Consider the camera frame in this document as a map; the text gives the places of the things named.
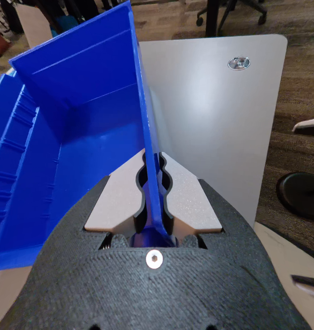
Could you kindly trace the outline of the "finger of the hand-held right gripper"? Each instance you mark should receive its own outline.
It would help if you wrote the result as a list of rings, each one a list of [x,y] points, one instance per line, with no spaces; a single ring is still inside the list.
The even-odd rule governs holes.
[[[292,274],[291,279],[296,287],[314,297],[314,278]]]

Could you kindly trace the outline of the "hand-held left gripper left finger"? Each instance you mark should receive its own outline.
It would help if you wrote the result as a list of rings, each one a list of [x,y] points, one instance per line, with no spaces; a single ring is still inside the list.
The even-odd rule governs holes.
[[[138,182],[139,171],[145,167],[145,150],[113,171],[101,192],[84,229],[90,232],[134,234],[135,220],[143,211],[144,191]]]

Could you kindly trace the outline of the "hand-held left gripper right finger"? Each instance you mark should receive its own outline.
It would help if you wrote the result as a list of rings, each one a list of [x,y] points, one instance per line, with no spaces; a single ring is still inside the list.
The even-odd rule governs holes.
[[[164,152],[162,172],[163,226],[168,235],[220,233],[222,225],[198,178]]]

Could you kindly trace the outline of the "blue plastic bin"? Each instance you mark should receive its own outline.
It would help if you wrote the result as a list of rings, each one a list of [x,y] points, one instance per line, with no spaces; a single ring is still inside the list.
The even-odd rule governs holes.
[[[159,146],[130,1],[9,60],[0,76],[0,270],[33,265],[61,218],[145,149],[152,225],[163,225]]]

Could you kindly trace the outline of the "grey desk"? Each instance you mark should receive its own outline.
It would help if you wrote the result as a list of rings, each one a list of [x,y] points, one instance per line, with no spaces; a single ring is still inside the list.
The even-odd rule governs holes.
[[[287,48],[282,35],[141,42],[162,148],[254,227]],[[248,57],[242,71],[228,67]]]

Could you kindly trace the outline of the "round metal desk screw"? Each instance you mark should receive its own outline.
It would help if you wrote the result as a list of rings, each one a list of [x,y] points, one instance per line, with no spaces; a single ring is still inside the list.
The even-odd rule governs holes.
[[[228,67],[234,71],[242,71],[248,68],[251,64],[251,60],[248,57],[234,57],[229,60]]]

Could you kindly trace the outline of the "black round base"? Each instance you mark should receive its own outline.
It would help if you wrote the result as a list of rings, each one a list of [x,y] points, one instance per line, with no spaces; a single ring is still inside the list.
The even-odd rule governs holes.
[[[283,175],[277,181],[276,195],[289,212],[314,221],[314,174],[292,172]]]

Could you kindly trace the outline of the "white black flat object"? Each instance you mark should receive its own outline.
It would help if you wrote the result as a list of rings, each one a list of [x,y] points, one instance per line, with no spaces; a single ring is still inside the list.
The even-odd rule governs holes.
[[[294,134],[314,136],[314,119],[297,123],[293,127],[292,132]]]

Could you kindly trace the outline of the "blue storage tub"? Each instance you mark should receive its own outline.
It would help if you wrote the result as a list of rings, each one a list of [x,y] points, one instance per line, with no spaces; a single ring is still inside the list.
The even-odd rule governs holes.
[[[62,29],[61,33],[79,25],[77,20],[71,15],[56,17],[56,21]]]

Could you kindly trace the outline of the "leaning white board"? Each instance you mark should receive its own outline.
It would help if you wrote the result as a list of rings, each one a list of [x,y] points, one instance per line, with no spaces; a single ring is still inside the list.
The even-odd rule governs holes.
[[[30,49],[52,39],[49,22],[39,8],[16,4],[15,10]]]

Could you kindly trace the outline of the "black office chair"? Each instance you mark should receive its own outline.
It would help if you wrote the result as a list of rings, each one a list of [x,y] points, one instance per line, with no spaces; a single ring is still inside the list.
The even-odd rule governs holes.
[[[221,30],[223,24],[225,23],[225,20],[229,14],[230,11],[233,11],[236,7],[238,0],[229,0],[229,1],[224,1],[222,6],[227,5],[224,15],[221,19],[220,25],[218,27],[218,31]],[[267,10],[265,10],[260,4],[264,3],[264,0],[240,0],[240,2],[242,2],[243,4],[245,4],[246,6],[249,6],[251,8],[253,8],[254,10],[258,11],[261,13],[261,16],[259,17],[258,20],[258,25],[262,25],[266,22],[267,19]],[[203,18],[201,17],[204,13],[207,12],[207,8],[201,10],[200,12],[198,12],[197,14],[197,20],[196,20],[196,26],[200,27],[203,24]]]

